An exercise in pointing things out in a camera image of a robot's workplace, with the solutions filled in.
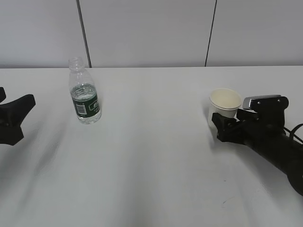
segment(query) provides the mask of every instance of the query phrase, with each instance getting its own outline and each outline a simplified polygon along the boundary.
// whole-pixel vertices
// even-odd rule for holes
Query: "green bottle label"
[[[74,99],[72,101],[74,102],[75,110],[79,117],[92,117],[100,110],[97,95],[84,102],[79,102]]]

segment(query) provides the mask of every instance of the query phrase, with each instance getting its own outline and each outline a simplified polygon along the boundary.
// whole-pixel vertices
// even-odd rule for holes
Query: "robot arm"
[[[244,99],[236,119],[214,113],[212,121],[222,142],[243,144],[285,173],[292,187],[303,196],[303,145],[294,140],[294,132],[284,127],[288,99],[280,95]]]
[[[6,98],[0,87],[0,102]],[[33,95],[23,96],[10,103],[0,105],[0,143],[15,145],[23,139],[21,123],[36,105]]]

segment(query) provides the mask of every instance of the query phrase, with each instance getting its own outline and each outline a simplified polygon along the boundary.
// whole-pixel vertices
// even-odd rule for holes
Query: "plastic water bottle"
[[[90,73],[84,68],[83,59],[69,60],[70,93],[76,114],[83,124],[93,124],[101,117],[97,91]]]

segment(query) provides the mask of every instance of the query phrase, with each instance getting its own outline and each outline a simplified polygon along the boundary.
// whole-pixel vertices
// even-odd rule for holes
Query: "white table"
[[[211,90],[289,98],[303,67],[89,69],[102,100],[76,119],[68,69],[0,70],[6,102],[33,94],[25,138],[0,145],[1,227],[302,227],[303,199],[254,151],[207,127]]]

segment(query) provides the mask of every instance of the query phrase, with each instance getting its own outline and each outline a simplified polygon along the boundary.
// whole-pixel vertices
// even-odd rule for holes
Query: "white paper cup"
[[[232,118],[242,104],[241,96],[228,88],[219,88],[212,91],[209,100],[210,104],[207,122],[212,129],[216,129],[212,122],[213,113],[219,113],[224,117]]]

